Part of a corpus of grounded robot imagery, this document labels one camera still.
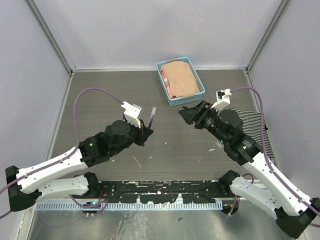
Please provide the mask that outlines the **purple pen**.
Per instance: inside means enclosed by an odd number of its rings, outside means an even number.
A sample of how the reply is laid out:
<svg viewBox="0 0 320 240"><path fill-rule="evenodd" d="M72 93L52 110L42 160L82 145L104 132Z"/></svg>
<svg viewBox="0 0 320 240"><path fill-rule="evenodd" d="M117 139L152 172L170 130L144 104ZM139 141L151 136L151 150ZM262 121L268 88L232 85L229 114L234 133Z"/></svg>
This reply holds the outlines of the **purple pen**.
<svg viewBox="0 0 320 240"><path fill-rule="evenodd" d="M153 123L153 120L154 120L154 117L155 117L155 114L156 114L156 110L157 110L157 108L155 106L151 110L150 121L149 121L149 124L148 124L148 128L149 129L151 129L151 127L152 127L152 123Z"/></svg>

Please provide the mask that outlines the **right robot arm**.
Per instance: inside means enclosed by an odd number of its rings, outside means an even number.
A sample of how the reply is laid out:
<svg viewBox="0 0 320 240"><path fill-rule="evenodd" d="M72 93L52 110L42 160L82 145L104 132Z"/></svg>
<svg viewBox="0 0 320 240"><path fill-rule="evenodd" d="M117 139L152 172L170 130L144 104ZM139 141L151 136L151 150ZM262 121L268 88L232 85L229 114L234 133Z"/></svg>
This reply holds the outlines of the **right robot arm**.
<svg viewBox="0 0 320 240"><path fill-rule="evenodd" d="M192 108L182 107L178 114L188 125L206 129L222 144L226 155L263 182L263 190L233 171L219 179L225 197L244 197L275 219L289 237L297 239L320 214L320 199L298 189L265 155L262 147L243 131L243 121L233 109L217 112L201 101Z"/></svg>

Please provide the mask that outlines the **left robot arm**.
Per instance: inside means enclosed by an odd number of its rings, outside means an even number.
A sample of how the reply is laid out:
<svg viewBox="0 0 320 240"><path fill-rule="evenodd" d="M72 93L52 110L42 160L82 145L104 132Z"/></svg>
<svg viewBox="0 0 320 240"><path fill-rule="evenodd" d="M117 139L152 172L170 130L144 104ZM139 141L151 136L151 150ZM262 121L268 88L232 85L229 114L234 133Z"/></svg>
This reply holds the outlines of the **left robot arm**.
<svg viewBox="0 0 320 240"><path fill-rule="evenodd" d="M27 168L14 165L6 168L10 211L26 210L47 197L97 197L101 186L94 173L87 172L75 178L63 176L107 162L132 144L144 146L153 132L143 123L137 127L125 120L116 120L104 131L46 162Z"/></svg>

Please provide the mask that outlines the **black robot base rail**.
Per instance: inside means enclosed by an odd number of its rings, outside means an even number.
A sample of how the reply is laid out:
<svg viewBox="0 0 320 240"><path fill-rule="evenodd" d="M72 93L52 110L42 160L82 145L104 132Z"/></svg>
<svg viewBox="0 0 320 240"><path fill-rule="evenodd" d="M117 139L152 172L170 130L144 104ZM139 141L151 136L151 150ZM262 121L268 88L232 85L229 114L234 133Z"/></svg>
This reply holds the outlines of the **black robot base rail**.
<svg viewBox="0 0 320 240"><path fill-rule="evenodd" d="M95 190L77 199L102 198L108 203L143 204L174 203L182 197L183 204L215 203L216 198L233 198L228 187L212 180L171 180L171 181L102 181Z"/></svg>

